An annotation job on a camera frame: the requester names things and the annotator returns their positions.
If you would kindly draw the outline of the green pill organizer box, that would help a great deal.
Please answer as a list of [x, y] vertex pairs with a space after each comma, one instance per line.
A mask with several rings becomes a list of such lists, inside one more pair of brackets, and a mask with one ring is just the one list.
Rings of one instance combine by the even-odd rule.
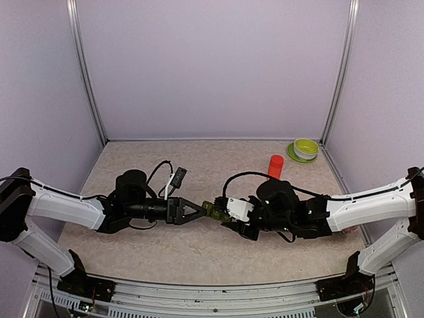
[[220, 221], [222, 223], [231, 222], [231, 218], [225, 214], [223, 211], [217, 209], [211, 202], [204, 201], [202, 203], [202, 208], [206, 210], [206, 216], [212, 218], [213, 220]]

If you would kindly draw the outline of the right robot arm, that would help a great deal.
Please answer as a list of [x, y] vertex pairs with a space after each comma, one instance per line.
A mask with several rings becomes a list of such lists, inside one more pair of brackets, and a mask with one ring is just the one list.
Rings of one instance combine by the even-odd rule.
[[412, 167], [398, 181], [348, 195], [309, 192], [300, 200], [300, 189], [287, 181], [268, 177], [256, 195], [235, 199], [224, 191], [215, 208], [228, 215], [225, 227], [240, 236], [257, 240], [260, 231], [287, 230], [293, 239], [316, 239], [345, 229], [385, 219], [396, 224], [369, 247], [348, 258], [339, 289], [352, 294], [386, 263], [423, 240], [423, 169]]

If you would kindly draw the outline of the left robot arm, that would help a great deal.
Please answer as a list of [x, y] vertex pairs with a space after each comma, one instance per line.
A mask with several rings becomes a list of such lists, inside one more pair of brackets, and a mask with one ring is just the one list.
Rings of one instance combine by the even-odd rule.
[[1, 241], [10, 242], [57, 273], [80, 295], [93, 281], [79, 256], [61, 250], [32, 221], [33, 217], [81, 225], [98, 233], [115, 234], [133, 219], [183, 225], [206, 216], [201, 206], [180, 197], [160, 198], [141, 170], [128, 170], [117, 177], [108, 196], [83, 197], [56, 189], [31, 177], [26, 168], [1, 178]]

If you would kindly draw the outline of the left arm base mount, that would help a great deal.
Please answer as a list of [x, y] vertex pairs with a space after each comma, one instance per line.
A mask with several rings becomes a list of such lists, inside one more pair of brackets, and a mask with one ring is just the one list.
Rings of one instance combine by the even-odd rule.
[[57, 289], [72, 295], [92, 300], [110, 302], [115, 291], [115, 282], [89, 276], [80, 257], [72, 250], [68, 251], [74, 261], [74, 269], [65, 276], [60, 276]]

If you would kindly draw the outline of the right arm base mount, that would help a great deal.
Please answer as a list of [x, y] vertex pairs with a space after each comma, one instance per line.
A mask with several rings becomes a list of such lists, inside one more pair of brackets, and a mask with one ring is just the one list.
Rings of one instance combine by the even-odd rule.
[[375, 275], [360, 273], [357, 251], [348, 258], [346, 272], [337, 277], [318, 280], [315, 285], [320, 301], [329, 301], [373, 289]]

